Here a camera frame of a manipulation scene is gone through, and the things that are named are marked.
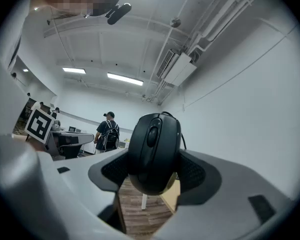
air conditioner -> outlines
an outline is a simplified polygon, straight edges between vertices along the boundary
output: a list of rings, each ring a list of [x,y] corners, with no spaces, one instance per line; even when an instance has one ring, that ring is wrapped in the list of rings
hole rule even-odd
[[[163,59],[157,76],[169,84],[179,86],[197,68],[190,62],[191,60],[192,58],[185,53],[179,55],[175,50],[171,49]]]

backpack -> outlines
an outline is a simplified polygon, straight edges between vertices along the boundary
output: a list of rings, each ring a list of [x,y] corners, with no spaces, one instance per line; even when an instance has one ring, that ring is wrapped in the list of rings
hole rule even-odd
[[[115,126],[113,127],[111,121],[109,120],[107,120],[106,123],[109,127],[109,130],[107,130],[103,135],[101,135],[102,145],[105,149],[104,152],[116,150],[118,148],[119,143],[119,125],[115,124]]]

ceiling light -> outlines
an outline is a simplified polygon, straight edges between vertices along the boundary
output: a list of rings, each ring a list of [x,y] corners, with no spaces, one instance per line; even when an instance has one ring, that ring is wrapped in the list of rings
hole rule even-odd
[[[135,85],[138,85],[138,86],[142,86],[144,84],[144,81],[140,81],[140,80],[137,80],[137,79],[125,77],[125,76],[118,75],[118,74],[108,73],[107,75],[108,75],[108,78],[117,79],[117,80],[120,80],[120,81],[125,81],[125,82],[135,84]]]
[[[71,72],[71,73],[79,73],[79,74],[85,74],[86,71],[81,68],[68,68],[68,67],[63,67],[63,70],[65,72]]]

computer mouse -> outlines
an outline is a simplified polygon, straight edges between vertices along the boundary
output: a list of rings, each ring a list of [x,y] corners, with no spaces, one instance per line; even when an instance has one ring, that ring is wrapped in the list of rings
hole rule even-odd
[[[140,192],[157,196],[172,186],[181,143],[179,121],[153,113],[136,124],[128,148],[128,174]]]

white ceiling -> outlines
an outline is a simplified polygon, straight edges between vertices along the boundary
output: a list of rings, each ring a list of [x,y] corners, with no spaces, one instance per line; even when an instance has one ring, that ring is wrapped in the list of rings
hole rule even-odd
[[[168,49],[178,49],[193,32],[212,0],[120,0],[119,4],[130,3],[132,10],[115,25],[108,25],[107,18],[76,16],[56,20],[55,23],[63,45],[73,64],[84,68],[86,75],[83,81],[89,88],[110,89],[115,92],[127,92],[142,96],[153,94],[160,80],[156,72]],[[169,21],[176,17],[183,7],[179,18],[181,25],[173,29],[162,57],[153,74],[147,93],[145,93],[151,78],[156,60],[170,30]],[[53,22],[47,24],[51,13],[49,8],[34,12],[40,14],[43,35],[54,57],[56,69],[62,66],[72,67],[67,54],[56,34]],[[137,78],[144,81],[143,86],[120,82],[107,77],[107,72]],[[80,79],[77,74],[65,73],[66,81]],[[162,99],[172,88],[168,85],[161,93]]]

